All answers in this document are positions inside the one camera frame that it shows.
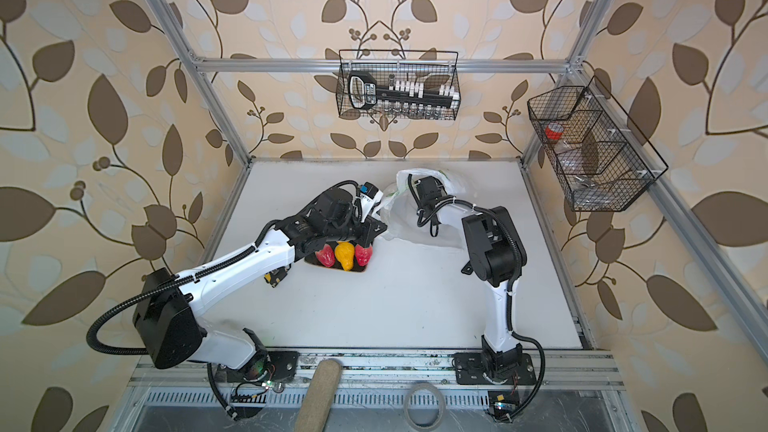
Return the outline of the red fake strawberry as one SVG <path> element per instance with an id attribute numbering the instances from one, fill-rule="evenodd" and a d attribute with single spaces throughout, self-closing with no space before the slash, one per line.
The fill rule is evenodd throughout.
<path id="1" fill-rule="evenodd" d="M 366 267 L 373 256 L 373 247 L 363 247 L 356 244 L 354 247 L 354 259 L 359 267 Z"/>
<path id="2" fill-rule="evenodd" d="M 325 244 L 320 251 L 317 251 L 315 253 L 315 258 L 326 268 L 332 268 L 336 263 L 335 252 L 330 244 Z"/>

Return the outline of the white plastic bag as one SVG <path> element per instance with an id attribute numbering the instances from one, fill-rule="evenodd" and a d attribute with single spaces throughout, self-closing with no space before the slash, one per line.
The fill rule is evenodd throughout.
<path id="1" fill-rule="evenodd" d="M 458 204 L 435 207 L 445 200 L 474 197 L 469 181 L 451 170 L 401 170 L 385 189 L 378 209 L 379 219 L 387 226 L 382 238 L 460 249 L 465 244 L 461 220 L 467 210 Z"/>

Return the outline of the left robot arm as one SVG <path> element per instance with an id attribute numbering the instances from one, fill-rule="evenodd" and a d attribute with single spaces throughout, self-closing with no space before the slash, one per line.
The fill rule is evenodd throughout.
<path id="1" fill-rule="evenodd" d="M 282 278 L 295 263 L 330 242 L 372 246 L 387 228 L 376 216 L 382 198 L 382 191 L 370 182 L 345 180 L 321 192 L 299 212 L 269 221 L 254 241 L 219 259 L 178 274 L 158 269 L 140 294 L 94 321 L 86 343 L 107 355 L 147 355 L 158 369 L 184 362 L 205 364 L 216 400 L 236 420 L 238 413 L 216 385 L 217 369 L 225 368 L 243 382 L 271 385 L 278 379 L 278 368 L 253 330 L 233 332 L 209 321 L 208 313 L 259 278 Z M 102 327 L 128 309 L 134 311 L 141 346 L 102 342 L 98 337 Z"/>

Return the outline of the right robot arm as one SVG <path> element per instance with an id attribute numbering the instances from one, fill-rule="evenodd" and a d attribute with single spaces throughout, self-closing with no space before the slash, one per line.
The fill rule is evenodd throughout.
<path id="1" fill-rule="evenodd" d="M 442 226 L 456 228 L 468 261 L 461 273 L 486 285 L 485 329 L 478 352 L 459 352 L 452 366 L 460 385 L 495 385 L 507 392 L 489 396 L 488 414 L 512 423 L 538 394 L 546 371 L 541 343 L 515 326 L 515 297 L 527 252 L 506 208 L 484 208 L 447 192 L 435 175 L 406 179 L 417 210 L 417 225 L 432 237 Z"/>

